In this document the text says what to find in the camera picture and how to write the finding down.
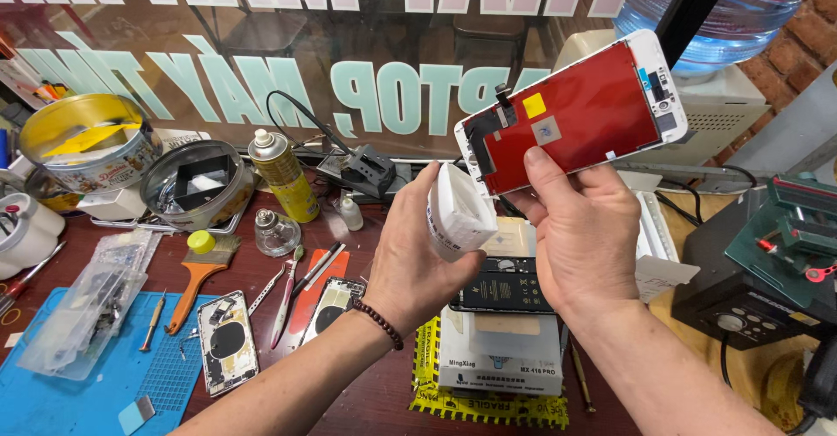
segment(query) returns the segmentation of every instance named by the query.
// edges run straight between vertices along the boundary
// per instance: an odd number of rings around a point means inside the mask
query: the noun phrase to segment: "fingernail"
[[[543,163],[548,159],[549,155],[541,147],[531,147],[526,152],[526,163],[528,164]]]

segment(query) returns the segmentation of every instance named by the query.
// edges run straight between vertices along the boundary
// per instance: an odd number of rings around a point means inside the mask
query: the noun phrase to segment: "black battery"
[[[534,258],[488,257],[449,307],[461,312],[555,313],[541,291]]]

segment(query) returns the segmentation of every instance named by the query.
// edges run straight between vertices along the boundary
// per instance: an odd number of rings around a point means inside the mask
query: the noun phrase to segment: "spray can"
[[[247,152],[285,214],[299,223],[314,220],[320,213],[320,204],[287,138],[264,129],[257,130],[255,135]]]

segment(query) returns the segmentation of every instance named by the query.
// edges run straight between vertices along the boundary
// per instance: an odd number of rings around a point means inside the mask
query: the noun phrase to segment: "beaded bracelet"
[[[389,334],[389,337],[392,338],[392,341],[395,342],[395,351],[401,351],[404,349],[404,342],[401,341],[401,335],[392,328],[392,324],[387,323],[383,317],[373,310],[369,305],[363,303],[360,299],[352,299],[351,300],[351,308],[354,310],[360,310],[361,312],[369,315],[369,317],[377,324],[381,325],[381,328]]]

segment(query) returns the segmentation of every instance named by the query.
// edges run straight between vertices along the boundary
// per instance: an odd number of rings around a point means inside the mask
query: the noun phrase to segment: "glass window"
[[[612,28],[622,1],[0,0],[19,53],[0,79],[123,94],[154,127],[237,146],[271,130],[268,107],[295,138],[317,135],[280,96],[268,106],[280,89],[350,145],[450,158],[454,124],[497,84],[546,76],[567,37]]]

